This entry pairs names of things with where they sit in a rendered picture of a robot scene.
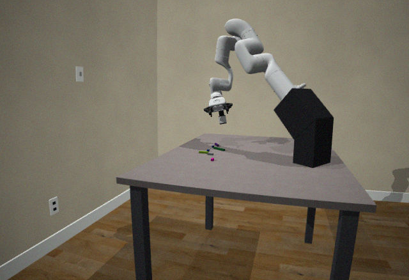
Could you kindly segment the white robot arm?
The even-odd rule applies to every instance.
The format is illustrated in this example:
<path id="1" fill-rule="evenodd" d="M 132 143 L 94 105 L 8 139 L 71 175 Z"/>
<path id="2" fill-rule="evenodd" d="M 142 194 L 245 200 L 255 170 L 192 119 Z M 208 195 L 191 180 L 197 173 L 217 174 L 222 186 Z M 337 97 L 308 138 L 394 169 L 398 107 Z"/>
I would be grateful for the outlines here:
<path id="1" fill-rule="evenodd" d="M 243 69 L 248 74 L 265 73 L 267 83 L 269 83 L 280 100 L 288 94 L 291 88 L 304 88 L 304 86 L 306 86 L 305 83 L 300 86 L 293 85 L 286 74 L 281 70 L 275 58 L 269 53 L 262 54 L 264 46 L 255 30 L 246 21 L 231 19 L 226 22 L 225 29 L 233 37 L 220 36 L 218 38 L 215 62 L 226 68 L 229 78 L 219 79 L 212 77 L 210 79 L 211 99 L 214 96 L 222 97 L 221 91 L 231 90 L 233 71 L 228 61 L 230 51 L 234 50 Z"/>

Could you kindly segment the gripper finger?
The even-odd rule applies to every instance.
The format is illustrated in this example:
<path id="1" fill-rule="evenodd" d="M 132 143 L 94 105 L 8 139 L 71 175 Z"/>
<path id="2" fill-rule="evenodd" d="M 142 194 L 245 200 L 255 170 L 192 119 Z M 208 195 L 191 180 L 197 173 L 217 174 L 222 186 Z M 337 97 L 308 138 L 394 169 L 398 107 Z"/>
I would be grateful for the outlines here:
<path id="1" fill-rule="evenodd" d="M 213 106 L 214 107 L 214 106 Z M 204 108 L 204 111 L 206 113 L 209 113 L 209 115 L 212 117 L 212 112 L 213 112 L 213 107 L 206 107 Z"/>
<path id="2" fill-rule="evenodd" d="M 223 104 L 224 109 L 226 110 L 227 114 L 228 114 L 229 109 L 232 107 L 232 105 L 233 105 L 232 103 Z"/>

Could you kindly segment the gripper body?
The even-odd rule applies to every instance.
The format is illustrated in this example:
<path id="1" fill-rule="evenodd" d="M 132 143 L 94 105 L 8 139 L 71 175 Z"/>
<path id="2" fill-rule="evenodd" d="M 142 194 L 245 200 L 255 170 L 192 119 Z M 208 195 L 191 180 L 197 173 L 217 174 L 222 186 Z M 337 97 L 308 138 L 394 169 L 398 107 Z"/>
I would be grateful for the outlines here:
<path id="1" fill-rule="evenodd" d="M 223 104 L 226 104 L 226 101 L 223 97 L 220 96 L 214 96 L 210 101 L 209 101 L 209 107 L 213 107 L 213 113 L 217 111 L 223 111 L 224 106 Z M 222 109 L 221 109 L 222 108 Z M 215 111 L 216 110 L 216 111 Z"/>

